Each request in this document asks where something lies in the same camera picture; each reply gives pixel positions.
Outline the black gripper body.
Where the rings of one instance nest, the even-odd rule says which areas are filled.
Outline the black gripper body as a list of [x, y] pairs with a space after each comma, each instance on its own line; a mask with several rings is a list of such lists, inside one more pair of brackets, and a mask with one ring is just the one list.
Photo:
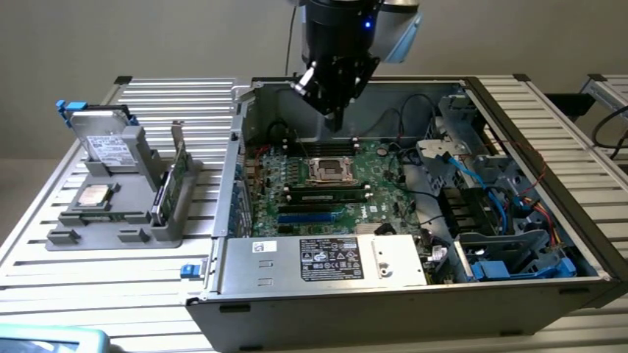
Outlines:
[[305, 12], [305, 64], [317, 61], [333, 86], [338, 60], [372, 54], [380, 1], [301, 1]]

